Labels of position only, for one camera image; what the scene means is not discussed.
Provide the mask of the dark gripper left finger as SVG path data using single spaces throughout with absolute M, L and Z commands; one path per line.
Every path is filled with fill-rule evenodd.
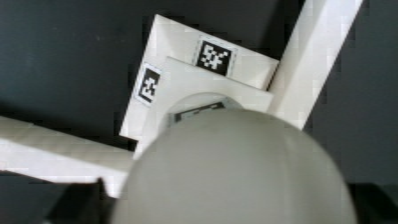
M 54 183 L 0 171 L 0 224 L 111 224 L 106 181 Z

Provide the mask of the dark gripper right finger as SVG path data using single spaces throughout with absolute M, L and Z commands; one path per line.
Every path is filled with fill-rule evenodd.
M 349 185 L 360 224 L 398 224 L 398 185 Z

